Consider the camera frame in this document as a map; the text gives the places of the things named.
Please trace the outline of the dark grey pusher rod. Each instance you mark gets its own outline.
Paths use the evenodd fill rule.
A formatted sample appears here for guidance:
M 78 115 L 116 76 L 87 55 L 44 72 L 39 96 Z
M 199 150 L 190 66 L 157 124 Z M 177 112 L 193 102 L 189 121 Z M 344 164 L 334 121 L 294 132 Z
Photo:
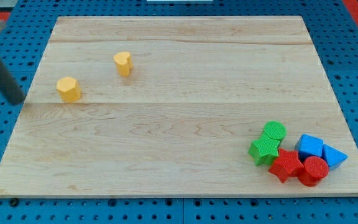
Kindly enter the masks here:
M 11 105 L 24 102 L 25 94 L 0 58 L 0 92 Z

